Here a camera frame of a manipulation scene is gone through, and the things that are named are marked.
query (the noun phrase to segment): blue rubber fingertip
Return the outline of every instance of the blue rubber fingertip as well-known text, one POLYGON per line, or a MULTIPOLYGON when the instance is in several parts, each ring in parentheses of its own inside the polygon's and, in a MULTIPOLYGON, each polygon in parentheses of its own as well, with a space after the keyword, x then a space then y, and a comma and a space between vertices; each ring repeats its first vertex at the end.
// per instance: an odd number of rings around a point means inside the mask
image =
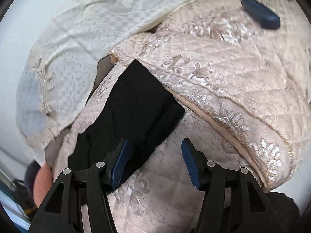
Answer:
POLYGON ((128 162, 130 156, 131 154, 129 153, 128 141, 125 140, 116 163, 111 170, 111 186, 113 189, 119 186, 125 165, 128 162))
POLYGON ((197 188, 197 190, 199 190, 201 188, 201 182, 199 181, 199 169, 196 167, 190 148, 185 140, 181 143, 181 153, 183 155, 183 160, 185 161, 191 183, 197 188))

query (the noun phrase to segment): black cloth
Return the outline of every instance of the black cloth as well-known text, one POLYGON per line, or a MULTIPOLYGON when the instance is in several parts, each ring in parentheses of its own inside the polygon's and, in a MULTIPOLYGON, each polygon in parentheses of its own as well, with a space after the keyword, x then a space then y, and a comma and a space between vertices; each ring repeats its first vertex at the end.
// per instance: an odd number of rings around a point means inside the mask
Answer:
POLYGON ((141 167, 174 130, 184 109, 137 60, 119 76, 96 121, 79 134, 68 165, 74 171, 103 161, 121 138, 134 143, 121 183, 141 167))

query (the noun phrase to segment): white wall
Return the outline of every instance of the white wall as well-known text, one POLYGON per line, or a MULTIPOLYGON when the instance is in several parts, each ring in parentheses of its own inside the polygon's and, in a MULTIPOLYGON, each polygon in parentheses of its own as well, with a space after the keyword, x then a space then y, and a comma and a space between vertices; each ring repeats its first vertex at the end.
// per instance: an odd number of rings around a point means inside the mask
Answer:
MULTIPOLYGON (((22 151, 29 151, 16 126, 16 89, 28 53, 64 0, 15 0, 0 22, 0 147, 25 164, 33 160, 22 151)), ((44 154, 38 158, 44 161, 44 154)), ((1 165, 21 176, 7 156, 0 155, 1 165)))

